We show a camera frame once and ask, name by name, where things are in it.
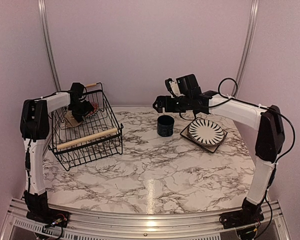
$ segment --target striped plate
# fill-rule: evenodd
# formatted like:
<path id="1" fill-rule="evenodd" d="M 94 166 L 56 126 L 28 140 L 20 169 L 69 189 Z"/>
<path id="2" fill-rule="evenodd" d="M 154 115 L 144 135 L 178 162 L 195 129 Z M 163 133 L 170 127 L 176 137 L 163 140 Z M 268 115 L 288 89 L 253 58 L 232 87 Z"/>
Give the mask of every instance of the striped plate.
<path id="1" fill-rule="evenodd" d="M 189 125 L 189 136 L 200 145 L 213 147 L 223 142 L 225 132 L 213 121 L 197 119 Z"/>

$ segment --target wire basket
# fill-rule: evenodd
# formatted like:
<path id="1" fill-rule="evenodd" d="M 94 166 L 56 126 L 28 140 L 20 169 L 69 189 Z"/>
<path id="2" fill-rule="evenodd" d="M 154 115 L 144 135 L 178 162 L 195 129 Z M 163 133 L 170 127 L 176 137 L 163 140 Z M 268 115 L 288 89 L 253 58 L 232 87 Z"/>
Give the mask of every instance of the wire basket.
<path id="1" fill-rule="evenodd" d="M 53 152 L 66 171 L 72 167 L 123 153 L 122 129 L 124 126 L 118 123 L 100 82 L 96 84 L 96 88 L 100 89 L 87 91 L 82 96 L 97 108 L 80 125 L 67 126 L 65 119 L 67 108 L 53 111 L 51 114 L 52 141 L 49 150 Z M 117 131 L 111 135 L 57 149 L 57 146 L 62 143 L 114 128 L 117 128 Z"/>

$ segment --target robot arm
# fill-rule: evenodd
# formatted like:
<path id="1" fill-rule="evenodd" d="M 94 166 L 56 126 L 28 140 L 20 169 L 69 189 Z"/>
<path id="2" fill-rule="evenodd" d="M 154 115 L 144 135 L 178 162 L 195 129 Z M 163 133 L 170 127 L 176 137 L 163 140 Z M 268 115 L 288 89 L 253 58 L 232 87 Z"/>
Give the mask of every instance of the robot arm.
<path id="1" fill-rule="evenodd" d="M 285 140 L 282 119 L 276 114 L 280 113 L 279 108 L 272 105 L 271 110 L 268 110 L 267 107 L 257 107 L 236 99 L 227 100 L 216 91 L 202 93 L 193 74 L 177 78 L 176 82 L 168 79 L 165 85 L 171 96 L 156 98 L 153 108 L 158 113 L 165 109 L 171 113 L 185 113 L 191 110 L 194 115 L 200 112 L 219 115 L 258 131 L 255 172 L 250 190 L 242 203 L 242 210 L 224 213 L 220 219 L 225 229 L 255 223 L 257 218 L 263 220 L 264 217 L 260 213 L 261 204 L 273 181 L 277 155 Z"/>
<path id="2" fill-rule="evenodd" d="M 49 113 L 68 107 L 77 122 L 93 110 L 83 96 L 84 86 L 73 83 L 70 91 L 56 92 L 47 97 L 24 101 L 20 131 L 25 149 L 26 185 L 24 200 L 29 212 L 27 218 L 49 226 L 66 227 L 69 213 L 49 208 L 43 177 L 43 148 L 49 134 Z"/>

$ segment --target marble table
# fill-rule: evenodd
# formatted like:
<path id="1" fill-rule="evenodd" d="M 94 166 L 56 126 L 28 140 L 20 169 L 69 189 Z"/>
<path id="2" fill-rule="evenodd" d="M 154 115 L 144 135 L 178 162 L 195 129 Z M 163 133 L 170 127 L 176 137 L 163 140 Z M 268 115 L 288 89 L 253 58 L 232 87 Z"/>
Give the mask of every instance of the marble table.
<path id="1" fill-rule="evenodd" d="M 134 214 L 197 213 L 241 206 L 255 165 L 232 120 L 198 115 L 228 132 L 217 151 L 208 153 L 180 136 L 190 122 L 178 114 L 167 113 L 175 119 L 174 134 L 160 137 L 160 114 L 154 109 L 113 110 L 124 125 L 123 155 L 65 171 L 48 151 L 43 174 L 50 204 Z"/>

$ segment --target curved metal bar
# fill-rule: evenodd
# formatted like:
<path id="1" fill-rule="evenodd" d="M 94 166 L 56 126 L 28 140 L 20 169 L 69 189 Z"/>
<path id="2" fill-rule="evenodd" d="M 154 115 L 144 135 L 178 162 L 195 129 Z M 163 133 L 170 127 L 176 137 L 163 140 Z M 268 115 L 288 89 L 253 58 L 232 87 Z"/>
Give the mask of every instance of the curved metal bar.
<path id="1" fill-rule="evenodd" d="M 52 72 L 54 87 L 55 87 L 55 90 L 59 92 L 59 91 L 61 91 L 61 86 L 60 86 L 60 82 L 59 82 L 59 78 L 58 78 L 58 74 L 57 74 L 57 69 L 56 69 L 54 55 L 53 55 L 51 41 L 50 41 L 45 0 L 38 0 L 38 7 L 39 7 L 40 18 L 41 18 L 41 25 L 42 25 L 42 30 L 43 30 L 45 48 L 46 48 L 46 52 L 47 52 L 48 59 L 49 59 L 49 64 L 50 64 L 50 69 Z"/>
<path id="2" fill-rule="evenodd" d="M 273 201 L 270 204 L 273 219 L 279 220 L 283 224 L 283 214 L 278 201 Z M 100 212 L 53 204 L 50 204 L 50 206 L 53 209 L 70 212 L 68 226 L 63 229 L 64 236 L 62 239 L 64 240 L 216 240 L 221 238 L 213 238 L 212 235 L 229 233 L 235 230 L 235 228 L 223 228 L 219 222 L 220 214 L 241 209 L 241 207 L 236 207 L 194 213 L 139 214 Z M 266 203 L 263 203 L 261 207 L 265 217 L 262 223 L 266 223 L 270 220 L 271 211 Z M 13 218 L 6 225 L 9 226 L 9 222 L 11 222 L 13 226 L 42 234 L 40 227 L 44 224 L 27 219 L 27 212 L 28 208 L 25 202 L 13 198 L 7 214 Z M 54 236 L 60 235 L 58 228 L 48 228 L 48 230 Z M 5 236 L 10 235 L 8 231 L 8 229 L 4 231 L 0 239 L 9 239 L 5 238 Z"/>
<path id="3" fill-rule="evenodd" d="M 250 11 L 250 17 L 249 17 L 249 23 L 248 23 L 248 30 L 246 33 L 246 39 L 245 39 L 245 44 L 243 48 L 243 53 L 242 53 L 242 58 L 240 62 L 240 66 L 236 75 L 236 82 L 238 84 L 238 91 L 236 92 L 235 86 L 233 87 L 232 95 L 236 97 L 239 93 L 243 77 L 245 74 L 245 69 L 247 65 L 247 60 L 249 57 L 249 53 L 251 51 L 252 47 L 252 42 L 254 39 L 255 35 L 255 30 L 256 30 L 256 23 L 257 23 L 257 15 L 258 15 L 258 8 L 259 8 L 259 0 L 252 0 L 251 3 L 251 11 Z"/>

